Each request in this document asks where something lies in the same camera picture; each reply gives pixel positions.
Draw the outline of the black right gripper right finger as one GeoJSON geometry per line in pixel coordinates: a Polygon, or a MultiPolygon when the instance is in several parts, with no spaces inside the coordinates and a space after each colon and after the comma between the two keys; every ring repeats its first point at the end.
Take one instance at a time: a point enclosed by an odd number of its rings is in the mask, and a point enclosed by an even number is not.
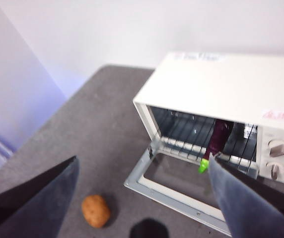
{"type": "Polygon", "coordinates": [[[214,195],[234,238],[284,238],[284,193],[209,157],[214,195]]]}

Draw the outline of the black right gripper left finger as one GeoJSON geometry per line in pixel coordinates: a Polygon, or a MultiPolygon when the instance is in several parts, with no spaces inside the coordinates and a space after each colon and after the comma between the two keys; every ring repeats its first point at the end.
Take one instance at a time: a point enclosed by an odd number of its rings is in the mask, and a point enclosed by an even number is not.
{"type": "Polygon", "coordinates": [[[55,238],[70,206],[79,175],[73,156],[0,193],[0,238],[55,238]]]}

